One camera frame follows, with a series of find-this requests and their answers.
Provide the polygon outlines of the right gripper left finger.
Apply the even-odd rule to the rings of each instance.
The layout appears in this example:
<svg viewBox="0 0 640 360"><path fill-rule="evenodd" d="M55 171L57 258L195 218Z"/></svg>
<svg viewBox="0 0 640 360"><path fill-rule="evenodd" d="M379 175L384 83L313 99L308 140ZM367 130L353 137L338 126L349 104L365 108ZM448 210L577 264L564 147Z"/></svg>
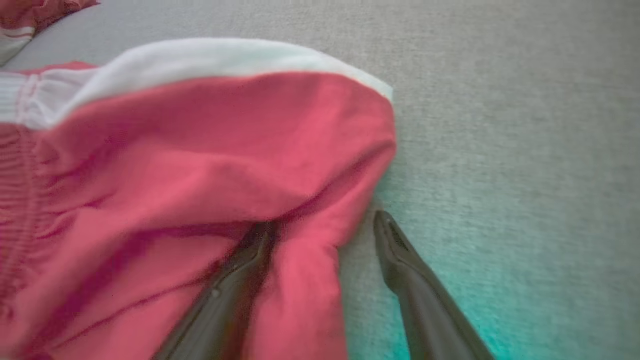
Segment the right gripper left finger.
<svg viewBox="0 0 640 360"><path fill-rule="evenodd" d="M275 223L255 224L212 272L153 358L240 360L254 302L268 274L276 241Z"/></svg>

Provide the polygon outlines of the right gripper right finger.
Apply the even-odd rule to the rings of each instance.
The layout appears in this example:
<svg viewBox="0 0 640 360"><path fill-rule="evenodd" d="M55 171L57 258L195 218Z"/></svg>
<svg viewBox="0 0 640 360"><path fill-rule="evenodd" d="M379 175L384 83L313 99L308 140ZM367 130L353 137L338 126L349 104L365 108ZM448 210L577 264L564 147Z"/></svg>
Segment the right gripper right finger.
<svg viewBox="0 0 640 360"><path fill-rule="evenodd" d="M412 360L491 360L489 347L392 215L374 215L375 249L397 296Z"/></svg>

